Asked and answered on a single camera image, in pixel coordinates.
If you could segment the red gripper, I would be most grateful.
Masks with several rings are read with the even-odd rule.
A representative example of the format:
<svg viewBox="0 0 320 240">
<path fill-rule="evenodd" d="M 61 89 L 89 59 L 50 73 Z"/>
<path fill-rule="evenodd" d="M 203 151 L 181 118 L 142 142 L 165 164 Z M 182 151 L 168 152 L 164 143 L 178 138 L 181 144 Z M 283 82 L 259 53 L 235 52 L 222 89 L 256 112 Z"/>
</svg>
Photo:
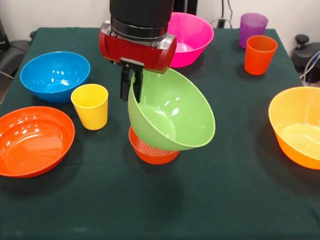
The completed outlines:
<svg viewBox="0 0 320 240">
<path fill-rule="evenodd" d="M 170 67 L 174 58 L 177 37 L 167 34 L 160 41 L 134 41 L 123 38 L 113 31 L 106 20 L 100 27 L 98 45 L 102 56 L 116 63 L 126 62 L 122 66 L 120 79 L 120 98 L 128 101 L 131 81 L 129 79 L 130 66 L 134 64 L 144 69 L 163 74 Z M 134 71 L 133 92 L 138 103 L 141 101 L 143 86 L 143 69 Z"/>
</svg>

